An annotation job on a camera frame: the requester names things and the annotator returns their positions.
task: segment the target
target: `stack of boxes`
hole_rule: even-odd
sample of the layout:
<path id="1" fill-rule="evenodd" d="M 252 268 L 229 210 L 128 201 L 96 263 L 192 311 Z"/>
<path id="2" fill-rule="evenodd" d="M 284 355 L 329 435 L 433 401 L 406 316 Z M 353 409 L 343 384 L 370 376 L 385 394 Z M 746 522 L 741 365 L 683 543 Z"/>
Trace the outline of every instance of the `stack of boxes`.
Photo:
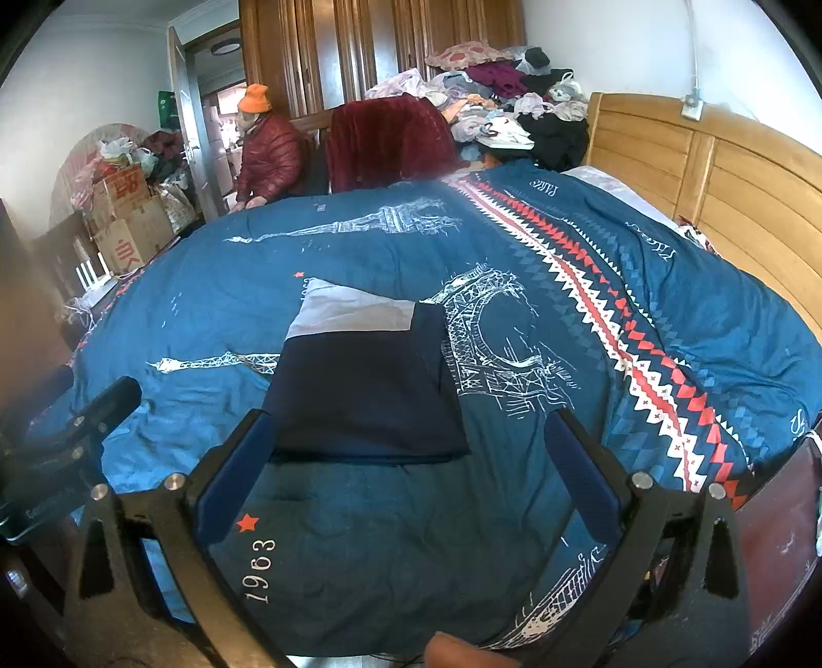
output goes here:
<path id="1" fill-rule="evenodd" d="M 115 274 L 143 267 L 174 237 L 169 217 L 152 197 L 139 165 L 95 184 L 89 228 Z"/>

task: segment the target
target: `purple cloth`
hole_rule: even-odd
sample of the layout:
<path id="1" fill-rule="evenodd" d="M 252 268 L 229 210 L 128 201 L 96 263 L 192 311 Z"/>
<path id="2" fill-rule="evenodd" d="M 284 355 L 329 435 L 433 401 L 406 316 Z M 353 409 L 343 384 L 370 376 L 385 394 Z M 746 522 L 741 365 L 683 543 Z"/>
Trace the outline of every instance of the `purple cloth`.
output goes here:
<path id="1" fill-rule="evenodd" d="M 503 99 L 525 95 L 528 89 L 522 83 L 524 72 L 508 63 L 483 63 L 465 70 L 474 81 L 490 86 Z"/>

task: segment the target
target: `blue bedspread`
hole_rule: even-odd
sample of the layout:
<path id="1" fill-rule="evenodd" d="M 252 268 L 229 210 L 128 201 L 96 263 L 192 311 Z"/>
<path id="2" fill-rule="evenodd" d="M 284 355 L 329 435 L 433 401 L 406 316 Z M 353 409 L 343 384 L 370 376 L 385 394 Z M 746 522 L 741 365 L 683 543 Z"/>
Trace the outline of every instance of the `blue bedspread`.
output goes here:
<path id="1" fill-rule="evenodd" d="M 48 425 L 130 375 L 143 402 L 106 439 L 105 474 L 126 492 L 191 470 L 261 404 L 313 276 L 445 305 L 472 453 L 265 468 L 212 554 L 289 654 L 550 632 L 605 549 L 545 453 L 546 411 L 570 406 L 629 470 L 716 480 L 739 506 L 822 407 L 820 347 L 784 300 L 611 195 L 517 163 L 208 224 L 119 297 Z"/>

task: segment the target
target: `orange cloth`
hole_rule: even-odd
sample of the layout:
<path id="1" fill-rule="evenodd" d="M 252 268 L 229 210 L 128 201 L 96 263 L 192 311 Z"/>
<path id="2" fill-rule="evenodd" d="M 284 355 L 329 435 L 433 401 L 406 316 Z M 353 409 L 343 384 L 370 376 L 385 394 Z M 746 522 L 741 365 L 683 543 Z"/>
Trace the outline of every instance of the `orange cloth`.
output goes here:
<path id="1" fill-rule="evenodd" d="M 251 84 L 246 89 L 246 94 L 242 100 L 237 102 L 237 108 L 246 114 L 265 114 L 271 111 L 271 102 L 268 101 L 267 93 L 268 86 Z"/>

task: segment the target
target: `pillow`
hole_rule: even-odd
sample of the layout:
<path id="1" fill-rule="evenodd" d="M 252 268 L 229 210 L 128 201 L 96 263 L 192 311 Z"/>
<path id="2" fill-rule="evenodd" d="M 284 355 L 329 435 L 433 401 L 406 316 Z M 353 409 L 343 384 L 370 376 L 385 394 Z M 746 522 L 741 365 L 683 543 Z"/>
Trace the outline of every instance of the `pillow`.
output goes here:
<path id="1" fill-rule="evenodd" d="M 464 70 L 466 67 L 492 63 L 496 60 L 513 60 L 514 57 L 507 51 L 497 51 L 483 42 L 465 42 L 451 46 L 442 53 L 428 56 L 425 63 L 431 67 L 439 67 L 446 72 Z"/>

